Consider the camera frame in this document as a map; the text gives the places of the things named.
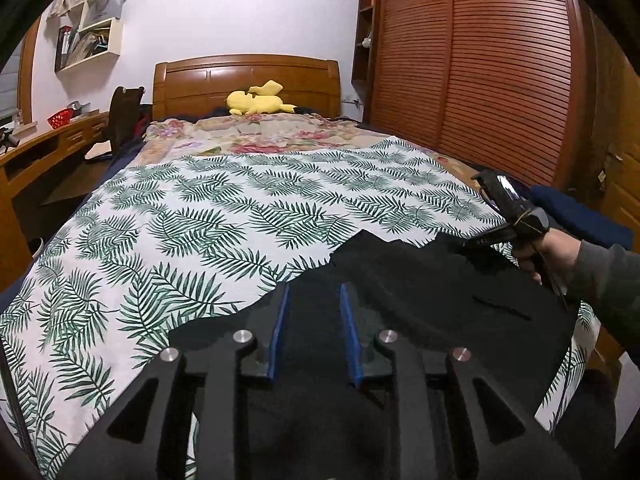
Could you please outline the grey sleeved forearm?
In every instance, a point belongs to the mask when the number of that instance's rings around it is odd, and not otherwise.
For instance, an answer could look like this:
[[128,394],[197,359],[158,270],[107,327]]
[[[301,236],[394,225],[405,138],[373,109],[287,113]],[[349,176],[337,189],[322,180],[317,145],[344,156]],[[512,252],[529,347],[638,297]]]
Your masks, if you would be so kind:
[[620,245],[580,244],[568,288],[612,332],[639,333],[639,255]]

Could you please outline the person right hand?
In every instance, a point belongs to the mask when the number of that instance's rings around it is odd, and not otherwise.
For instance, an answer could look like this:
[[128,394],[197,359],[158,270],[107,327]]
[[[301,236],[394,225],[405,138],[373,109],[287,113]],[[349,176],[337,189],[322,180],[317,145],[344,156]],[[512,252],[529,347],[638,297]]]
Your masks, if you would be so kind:
[[544,237],[520,248],[512,249],[512,256],[521,270],[535,282],[542,284],[534,258],[541,256],[549,275],[567,285],[573,274],[582,242],[563,231],[550,229]]

